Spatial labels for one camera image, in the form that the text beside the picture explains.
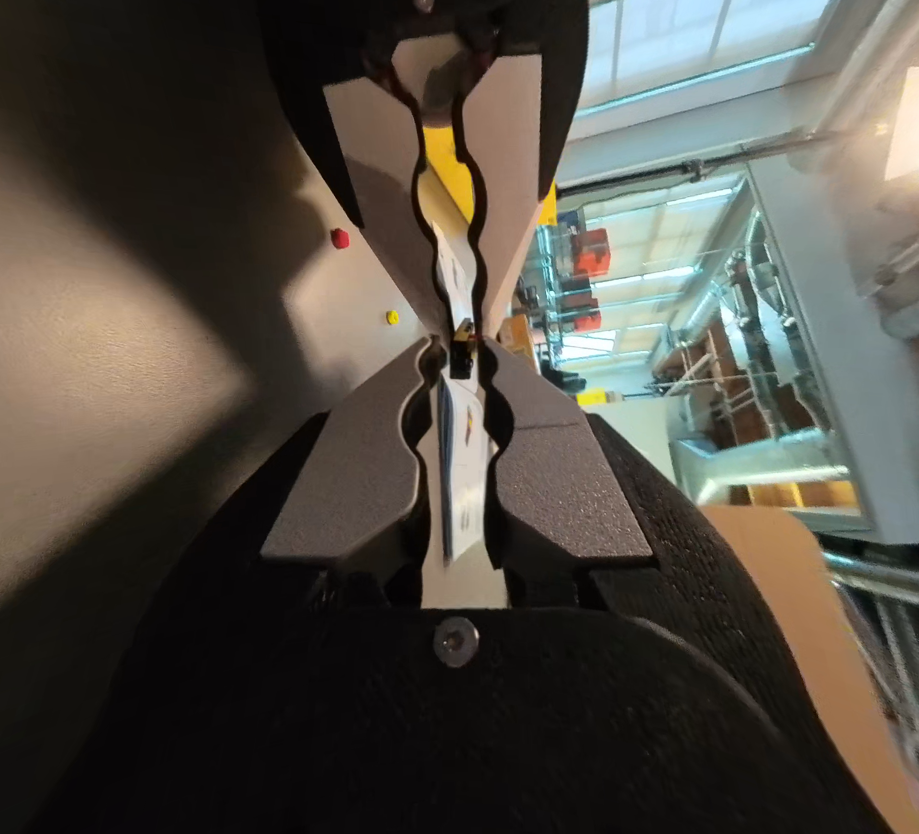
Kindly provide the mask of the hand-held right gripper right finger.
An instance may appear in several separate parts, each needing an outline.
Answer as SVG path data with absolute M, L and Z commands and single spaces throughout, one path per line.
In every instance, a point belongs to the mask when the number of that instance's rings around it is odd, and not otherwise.
M 481 345 L 496 444 L 484 537 L 508 598 L 598 598 L 598 573 L 655 563 L 646 534 L 573 398 L 494 339 Z

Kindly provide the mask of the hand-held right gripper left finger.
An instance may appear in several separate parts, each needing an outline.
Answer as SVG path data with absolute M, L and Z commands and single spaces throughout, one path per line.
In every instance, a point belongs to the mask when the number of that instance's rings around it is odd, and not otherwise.
M 329 413 L 260 550 L 268 562 L 369 573 L 381 584 L 419 572 L 431 534 L 418 446 L 433 427 L 443 361 L 420 338 Z

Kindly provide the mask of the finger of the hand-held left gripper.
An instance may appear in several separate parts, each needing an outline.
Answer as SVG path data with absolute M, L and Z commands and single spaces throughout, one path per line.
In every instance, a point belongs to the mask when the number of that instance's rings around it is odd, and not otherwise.
M 500 56 L 459 107 L 458 157 L 470 170 L 474 193 L 473 294 L 481 333 L 489 338 L 508 315 L 542 207 L 541 82 L 540 55 Z
M 460 253 L 460 208 L 426 154 L 425 119 L 444 124 L 459 92 L 460 39 L 379 35 L 343 56 L 325 102 L 356 198 L 362 234 L 425 331 L 455 328 L 437 273 L 438 236 Z

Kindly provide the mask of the black lego plate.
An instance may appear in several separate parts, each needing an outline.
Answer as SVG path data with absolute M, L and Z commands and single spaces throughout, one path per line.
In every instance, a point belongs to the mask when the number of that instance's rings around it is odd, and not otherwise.
M 467 341 L 456 340 L 455 332 L 458 327 L 456 328 L 449 344 L 448 378 L 454 382 L 476 383 L 479 378 L 478 357 L 481 341 L 475 321 L 471 317 L 466 318 L 474 322 L 474 338 Z

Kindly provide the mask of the lego instruction booklet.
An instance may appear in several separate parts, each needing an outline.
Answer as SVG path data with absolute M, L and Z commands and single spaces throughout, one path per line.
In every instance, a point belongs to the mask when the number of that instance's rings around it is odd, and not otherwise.
M 448 378 L 448 353 L 457 326 L 474 319 L 473 288 L 462 238 L 431 222 L 437 243 L 436 282 L 447 310 L 447 359 L 437 382 L 437 439 L 441 483 L 444 560 L 454 563 L 484 540 L 485 496 L 492 441 L 485 428 L 485 404 L 475 383 Z

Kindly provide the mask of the orange lego box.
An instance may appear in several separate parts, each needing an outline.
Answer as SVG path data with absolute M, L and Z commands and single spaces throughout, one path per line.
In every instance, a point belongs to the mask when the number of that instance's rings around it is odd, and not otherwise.
M 506 351 L 525 360 L 536 372 L 539 371 L 538 355 L 526 314 L 506 317 L 499 326 L 497 341 Z

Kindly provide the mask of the yellow plastic bin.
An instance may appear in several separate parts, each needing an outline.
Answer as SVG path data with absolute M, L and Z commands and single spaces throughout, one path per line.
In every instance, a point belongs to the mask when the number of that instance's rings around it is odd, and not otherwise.
M 451 125 L 422 125 L 427 161 L 466 219 L 476 207 L 471 166 L 459 153 L 459 138 Z M 497 130 L 494 142 L 467 128 L 470 161 L 479 168 L 487 189 L 487 220 L 555 226 L 558 219 L 554 184 L 538 198 L 538 139 L 526 129 Z

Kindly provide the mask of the black stand pole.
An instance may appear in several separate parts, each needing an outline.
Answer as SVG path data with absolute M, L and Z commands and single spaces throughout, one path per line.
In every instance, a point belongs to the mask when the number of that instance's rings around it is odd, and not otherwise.
M 678 163 L 666 164 L 649 169 L 636 170 L 628 173 L 606 175 L 579 183 L 566 184 L 558 187 L 557 195 L 562 198 L 577 196 L 599 189 L 620 188 L 623 186 L 657 182 L 660 180 L 679 177 L 681 179 L 699 180 L 705 174 L 707 163 L 703 159 L 694 158 Z

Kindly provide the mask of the metal shelf rack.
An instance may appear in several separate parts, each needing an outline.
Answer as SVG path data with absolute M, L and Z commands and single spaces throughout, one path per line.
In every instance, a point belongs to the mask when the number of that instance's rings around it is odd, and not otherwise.
M 549 309 L 554 312 L 557 326 L 563 335 L 581 334 L 572 332 L 572 319 L 580 309 L 599 308 L 593 286 L 603 276 L 581 277 L 572 274 L 572 234 L 588 229 L 591 228 L 580 209 L 561 213 L 555 226 L 544 229 L 548 256 Z

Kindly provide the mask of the light wooden table board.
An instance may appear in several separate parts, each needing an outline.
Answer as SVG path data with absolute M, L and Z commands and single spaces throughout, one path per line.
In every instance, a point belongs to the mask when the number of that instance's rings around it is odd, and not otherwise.
M 916 833 L 910 779 L 818 541 L 778 507 L 701 511 L 762 593 L 848 769 L 895 832 Z

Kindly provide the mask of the silver ventilation duct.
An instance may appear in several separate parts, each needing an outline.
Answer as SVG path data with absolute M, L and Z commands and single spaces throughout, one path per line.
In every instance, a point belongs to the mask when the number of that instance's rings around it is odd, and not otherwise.
M 677 482 L 697 505 L 859 511 L 805 328 L 764 216 L 753 209 L 679 347 L 671 427 Z M 699 359 L 688 352 L 698 349 Z

